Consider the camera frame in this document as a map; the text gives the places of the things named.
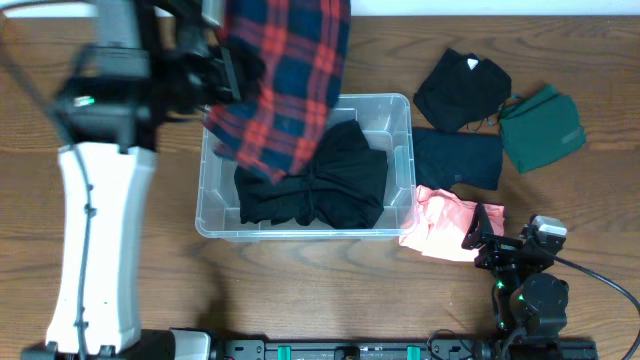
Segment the red navy plaid cloth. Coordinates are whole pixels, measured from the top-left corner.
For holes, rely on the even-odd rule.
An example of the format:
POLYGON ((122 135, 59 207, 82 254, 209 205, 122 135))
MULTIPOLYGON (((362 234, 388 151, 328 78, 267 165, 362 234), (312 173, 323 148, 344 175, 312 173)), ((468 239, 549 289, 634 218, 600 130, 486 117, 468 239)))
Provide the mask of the red navy plaid cloth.
POLYGON ((340 95, 350 25, 349 0, 228 2, 222 39, 265 70, 257 95, 210 111, 216 155, 272 182, 299 173, 340 95))

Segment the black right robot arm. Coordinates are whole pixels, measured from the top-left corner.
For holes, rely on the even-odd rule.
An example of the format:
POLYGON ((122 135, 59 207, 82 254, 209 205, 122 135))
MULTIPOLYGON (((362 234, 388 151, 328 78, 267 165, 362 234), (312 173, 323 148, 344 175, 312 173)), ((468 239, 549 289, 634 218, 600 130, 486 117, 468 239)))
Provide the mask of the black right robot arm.
POLYGON ((484 205, 475 207, 462 242, 476 250, 477 268, 491 272, 497 327, 533 341, 552 340, 567 324, 568 284, 546 270, 562 250, 568 230, 558 219, 534 215, 517 239, 499 235, 484 205))

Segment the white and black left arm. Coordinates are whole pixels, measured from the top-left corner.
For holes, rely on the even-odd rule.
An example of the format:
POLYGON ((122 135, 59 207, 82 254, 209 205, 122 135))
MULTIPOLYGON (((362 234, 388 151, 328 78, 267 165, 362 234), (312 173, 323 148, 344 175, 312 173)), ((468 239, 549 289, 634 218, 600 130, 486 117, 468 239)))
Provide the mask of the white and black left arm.
POLYGON ((207 105, 242 101, 262 66, 212 46, 221 1, 99 1, 96 40, 49 107, 63 140, 60 290, 45 340, 25 359, 213 359, 203 330, 146 330, 138 301, 140 237, 158 128, 207 105))

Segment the clear plastic storage container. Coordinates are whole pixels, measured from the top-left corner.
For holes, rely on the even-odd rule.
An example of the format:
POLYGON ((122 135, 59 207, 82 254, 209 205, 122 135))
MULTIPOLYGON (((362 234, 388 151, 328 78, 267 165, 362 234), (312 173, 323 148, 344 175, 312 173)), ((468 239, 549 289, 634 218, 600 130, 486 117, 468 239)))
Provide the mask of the clear plastic storage container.
POLYGON ((234 183, 236 163, 214 153, 218 139, 203 131, 195 227, 200 235, 229 242, 261 240, 395 240, 416 222, 416 179, 411 103, 399 93, 342 95, 326 125, 355 120, 371 148, 387 154, 384 211, 371 229, 336 230, 318 220, 301 226, 291 220, 242 223, 234 183))

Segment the coral pink crumpled cloth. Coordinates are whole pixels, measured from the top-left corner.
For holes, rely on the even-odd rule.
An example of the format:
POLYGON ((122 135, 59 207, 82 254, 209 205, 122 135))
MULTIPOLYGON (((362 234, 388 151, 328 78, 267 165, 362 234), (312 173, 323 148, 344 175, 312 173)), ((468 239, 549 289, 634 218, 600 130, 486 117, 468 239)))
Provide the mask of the coral pink crumpled cloth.
POLYGON ((416 195, 416 225, 399 238, 399 245, 426 257, 473 262, 479 251, 463 249, 462 242, 471 226, 477 203, 462 200, 446 190, 422 185, 416 188, 416 195))

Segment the dark navy folded garment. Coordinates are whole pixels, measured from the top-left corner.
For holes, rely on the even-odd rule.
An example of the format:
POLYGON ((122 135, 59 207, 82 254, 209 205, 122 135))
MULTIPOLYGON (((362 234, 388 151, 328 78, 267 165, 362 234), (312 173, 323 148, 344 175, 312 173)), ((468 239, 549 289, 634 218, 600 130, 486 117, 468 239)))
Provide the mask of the dark navy folded garment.
POLYGON ((500 137, 413 129, 416 183, 450 190, 456 184, 496 191, 503 165, 500 137))

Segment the dark green folded garment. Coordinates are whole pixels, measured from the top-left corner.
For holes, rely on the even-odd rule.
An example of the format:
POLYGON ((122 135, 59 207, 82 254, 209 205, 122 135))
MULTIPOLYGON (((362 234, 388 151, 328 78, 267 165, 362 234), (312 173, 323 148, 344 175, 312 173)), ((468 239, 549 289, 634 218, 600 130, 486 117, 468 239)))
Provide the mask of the dark green folded garment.
POLYGON ((499 112, 504 150, 520 174, 550 165, 586 143, 573 99, 545 85, 499 112))

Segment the black folded garment with tag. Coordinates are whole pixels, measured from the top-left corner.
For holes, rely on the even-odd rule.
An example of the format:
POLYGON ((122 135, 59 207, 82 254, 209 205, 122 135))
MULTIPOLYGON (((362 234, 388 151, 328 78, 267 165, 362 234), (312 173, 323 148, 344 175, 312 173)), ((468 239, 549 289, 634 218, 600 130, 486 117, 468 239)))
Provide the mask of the black folded garment with tag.
POLYGON ((413 96, 437 130, 457 132, 495 114, 511 96, 512 79, 500 66, 448 48, 413 96))

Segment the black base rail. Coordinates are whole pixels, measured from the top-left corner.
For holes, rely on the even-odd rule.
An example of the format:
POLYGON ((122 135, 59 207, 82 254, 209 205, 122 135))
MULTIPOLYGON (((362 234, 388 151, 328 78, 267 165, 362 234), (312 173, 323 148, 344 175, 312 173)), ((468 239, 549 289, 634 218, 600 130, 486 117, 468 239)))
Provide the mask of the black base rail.
POLYGON ((598 360, 591 341, 559 341, 549 345, 512 345, 452 337, 424 342, 283 342, 227 340, 214 346, 211 360, 598 360))

